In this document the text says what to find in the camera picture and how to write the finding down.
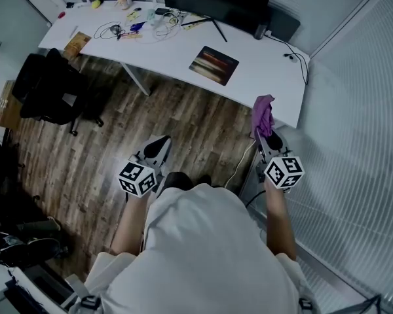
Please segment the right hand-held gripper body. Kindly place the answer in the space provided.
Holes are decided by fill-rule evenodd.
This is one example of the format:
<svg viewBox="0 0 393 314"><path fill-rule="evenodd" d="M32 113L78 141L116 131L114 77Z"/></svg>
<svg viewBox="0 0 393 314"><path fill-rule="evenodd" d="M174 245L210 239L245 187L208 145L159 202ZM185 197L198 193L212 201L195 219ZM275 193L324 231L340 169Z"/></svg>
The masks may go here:
<svg viewBox="0 0 393 314"><path fill-rule="evenodd" d="M256 165L258 181L262 183L268 179L275 188L289 191L305 174L300 158L294 155L284 136L275 129L265 137L257 128L255 139L261 157Z"/></svg>

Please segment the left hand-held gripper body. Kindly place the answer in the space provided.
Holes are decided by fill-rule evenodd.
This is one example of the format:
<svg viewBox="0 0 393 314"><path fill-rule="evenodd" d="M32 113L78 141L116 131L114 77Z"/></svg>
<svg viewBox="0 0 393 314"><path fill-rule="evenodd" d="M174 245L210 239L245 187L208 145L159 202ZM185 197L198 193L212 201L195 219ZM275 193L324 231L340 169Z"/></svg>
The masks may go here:
<svg viewBox="0 0 393 314"><path fill-rule="evenodd" d="M131 155L118 175L121 188L131 196L142 198L155 194L167 176L167 161L172 138L169 135L151 135L135 154Z"/></svg>

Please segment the purple cloth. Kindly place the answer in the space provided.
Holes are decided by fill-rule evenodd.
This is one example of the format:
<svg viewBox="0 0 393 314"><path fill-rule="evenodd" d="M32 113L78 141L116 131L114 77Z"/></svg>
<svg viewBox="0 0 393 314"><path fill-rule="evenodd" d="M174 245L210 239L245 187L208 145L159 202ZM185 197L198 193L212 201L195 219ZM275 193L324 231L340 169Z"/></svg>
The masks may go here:
<svg viewBox="0 0 393 314"><path fill-rule="evenodd" d="M272 105L274 98L268 94L259 96L255 100L252 109L252 135L255 135L257 130L260 131L263 137L272 135L272 128L274 126L274 118L272 115Z"/></svg>

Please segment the dark printed mouse pad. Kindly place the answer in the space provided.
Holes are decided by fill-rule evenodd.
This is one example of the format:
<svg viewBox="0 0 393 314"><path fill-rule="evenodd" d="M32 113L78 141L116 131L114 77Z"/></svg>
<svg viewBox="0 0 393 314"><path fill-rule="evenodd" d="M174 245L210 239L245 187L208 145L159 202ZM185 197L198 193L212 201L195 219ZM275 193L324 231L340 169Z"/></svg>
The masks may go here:
<svg viewBox="0 0 393 314"><path fill-rule="evenodd" d="M204 46L189 69L222 86L226 86L239 61L208 46Z"/></svg>

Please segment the person's right forearm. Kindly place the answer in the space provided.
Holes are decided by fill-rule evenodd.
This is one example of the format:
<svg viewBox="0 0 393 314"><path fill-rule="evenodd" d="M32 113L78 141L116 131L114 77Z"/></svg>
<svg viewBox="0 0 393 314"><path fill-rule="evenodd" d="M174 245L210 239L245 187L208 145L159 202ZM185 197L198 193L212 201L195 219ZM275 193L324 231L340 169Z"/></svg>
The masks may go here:
<svg viewBox="0 0 393 314"><path fill-rule="evenodd" d="M284 192L277 189L268 178L264 181L264 187L267 212L267 247L274 255L285 254L289 259L296 261L296 242Z"/></svg>

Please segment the person's left forearm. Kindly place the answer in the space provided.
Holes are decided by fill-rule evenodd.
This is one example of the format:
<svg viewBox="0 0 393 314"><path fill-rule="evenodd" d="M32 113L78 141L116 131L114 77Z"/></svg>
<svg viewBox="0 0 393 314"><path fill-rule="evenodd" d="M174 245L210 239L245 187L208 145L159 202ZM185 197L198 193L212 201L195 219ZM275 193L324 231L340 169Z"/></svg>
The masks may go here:
<svg viewBox="0 0 393 314"><path fill-rule="evenodd" d="M147 202L150 196L150 192L140 198L128 195L126 206L110 246L112 254L130 253L137 256L140 253Z"/></svg>

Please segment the person's left leg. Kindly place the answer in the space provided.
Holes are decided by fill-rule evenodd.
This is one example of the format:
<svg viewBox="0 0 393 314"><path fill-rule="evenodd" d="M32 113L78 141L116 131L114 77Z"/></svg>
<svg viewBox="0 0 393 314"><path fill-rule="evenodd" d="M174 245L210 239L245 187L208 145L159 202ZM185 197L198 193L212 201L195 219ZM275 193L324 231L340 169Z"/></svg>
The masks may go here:
<svg viewBox="0 0 393 314"><path fill-rule="evenodd" d="M183 172L171 172L167 175L163 189L178 188L180 190L190 190L194 187L192 180Z"/></svg>

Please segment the white desk leg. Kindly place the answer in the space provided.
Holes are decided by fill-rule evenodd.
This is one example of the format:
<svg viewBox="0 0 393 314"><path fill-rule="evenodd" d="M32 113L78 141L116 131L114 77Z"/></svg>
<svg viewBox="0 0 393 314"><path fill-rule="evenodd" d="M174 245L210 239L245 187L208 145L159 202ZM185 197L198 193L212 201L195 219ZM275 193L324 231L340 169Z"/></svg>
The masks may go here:
<svg viewBox="0 0 393 314"><path fill-rule="evenodd" d="M130 75L131 79L136 83L138 88L141 90L142 93L144 93L146 96L151 95L150 89L147 87L147 85L144 83L140 72L138 71L137 67L133 65L128 65L126 63L121 63L121 66L124 68L124 70Z"/></svg>

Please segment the person's white shirt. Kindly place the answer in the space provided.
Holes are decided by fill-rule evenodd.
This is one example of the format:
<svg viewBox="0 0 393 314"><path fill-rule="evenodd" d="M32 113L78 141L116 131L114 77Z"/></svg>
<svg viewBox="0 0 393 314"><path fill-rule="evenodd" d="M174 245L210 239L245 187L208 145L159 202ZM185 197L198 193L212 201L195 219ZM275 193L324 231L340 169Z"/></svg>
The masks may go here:
<svg viewBox="0 0 393 314"><path fill-rule="evenodd" d="M319 314L300 265L266 239L227 189L167 188L149 208L140 253L94 293L103 314L300 314L300 298Z"/></svg>

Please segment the black office chair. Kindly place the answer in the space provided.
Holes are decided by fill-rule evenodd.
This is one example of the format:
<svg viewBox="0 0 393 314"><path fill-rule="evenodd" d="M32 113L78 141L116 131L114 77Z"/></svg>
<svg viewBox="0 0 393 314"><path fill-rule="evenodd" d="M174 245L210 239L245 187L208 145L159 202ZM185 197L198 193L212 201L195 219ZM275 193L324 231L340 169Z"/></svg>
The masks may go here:
<svg viewBox="0 0 393 314"><path fill-rule="evenodd" d="M45 56L29 54L12 89L12 95L22 104L21 118L69 124L73 136L77 136L75 123L80 116L99 127L104 125L95 108L98 94L97 89L88 86L87 77L55 48Z"/></svg>

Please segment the olive sneaker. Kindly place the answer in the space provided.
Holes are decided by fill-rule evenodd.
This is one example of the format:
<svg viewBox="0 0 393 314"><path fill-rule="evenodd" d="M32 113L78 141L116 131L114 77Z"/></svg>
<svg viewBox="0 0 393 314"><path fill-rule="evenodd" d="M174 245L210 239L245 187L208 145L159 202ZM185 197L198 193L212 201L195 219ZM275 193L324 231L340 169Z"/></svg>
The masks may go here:
<svg viewBox="0 0 393 314"><path fill-rule="evenodd" d="M17 224L16 227L20 232L59 232L61 230L61 226L53 217L47 217L46 220Z"/></svg>

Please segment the brown book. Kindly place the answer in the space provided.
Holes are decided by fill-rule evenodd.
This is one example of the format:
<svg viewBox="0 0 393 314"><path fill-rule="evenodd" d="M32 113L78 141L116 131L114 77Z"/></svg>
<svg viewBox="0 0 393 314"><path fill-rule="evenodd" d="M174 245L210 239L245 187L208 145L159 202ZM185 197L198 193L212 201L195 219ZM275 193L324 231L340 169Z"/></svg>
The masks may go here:
<svg viewBox="0 0 393 314"><path fill-rule="evenodd" d="M90 36L78 31L65 46L63 57L67 60L76 58L89 40L91 40Z"/></svg>

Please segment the black cylindrical speaker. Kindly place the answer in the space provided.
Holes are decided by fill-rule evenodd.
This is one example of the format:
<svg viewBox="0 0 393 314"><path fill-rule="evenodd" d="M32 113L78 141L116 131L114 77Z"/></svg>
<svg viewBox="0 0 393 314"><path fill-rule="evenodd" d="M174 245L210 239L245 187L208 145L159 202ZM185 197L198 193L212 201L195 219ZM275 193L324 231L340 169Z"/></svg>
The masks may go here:
<svg viewBox="0 0 393 314"><path fill-rule="evenodd" d="M268 30L268 26L268 23L258 24L256 30L253 33L254 39L261 40L265 36L266 31Z"/></svg>

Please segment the black tripod stand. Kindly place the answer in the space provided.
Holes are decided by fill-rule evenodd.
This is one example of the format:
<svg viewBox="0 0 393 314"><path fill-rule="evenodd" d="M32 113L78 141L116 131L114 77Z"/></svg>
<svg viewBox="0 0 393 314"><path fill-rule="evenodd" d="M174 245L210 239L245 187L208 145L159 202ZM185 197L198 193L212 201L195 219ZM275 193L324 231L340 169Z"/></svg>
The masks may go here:
<svg viewBox="0 0 393 314"><path fill-rule="evenodd" d="M16 180L19 169L24 169L25 164L18 159L19 143L0 144L0 191L6 179Z"/></svg>

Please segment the cardboard box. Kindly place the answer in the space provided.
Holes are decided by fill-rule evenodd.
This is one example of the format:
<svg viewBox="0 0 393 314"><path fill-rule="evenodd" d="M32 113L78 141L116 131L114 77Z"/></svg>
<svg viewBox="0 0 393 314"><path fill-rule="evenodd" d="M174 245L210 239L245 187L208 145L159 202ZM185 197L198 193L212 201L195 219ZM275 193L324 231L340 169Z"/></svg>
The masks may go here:
<svg viewBox="0 0 393 314"><path fill-rule="evenodd" d="M14 80L6 81L0 97L0 127L17 130L21 121L22 104L13 96Z"/></svg>

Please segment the white side table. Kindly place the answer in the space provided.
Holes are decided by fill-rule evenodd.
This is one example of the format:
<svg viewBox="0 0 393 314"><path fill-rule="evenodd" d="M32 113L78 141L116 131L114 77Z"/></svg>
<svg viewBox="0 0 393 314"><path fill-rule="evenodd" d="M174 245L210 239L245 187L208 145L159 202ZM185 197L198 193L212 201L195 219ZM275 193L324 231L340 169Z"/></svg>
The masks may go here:
<svg viewBox="0 0 393 314"><path fill-rule="evenodd" d="M0 314L68 314L76 295L47 264L0 265Z"/></svg>

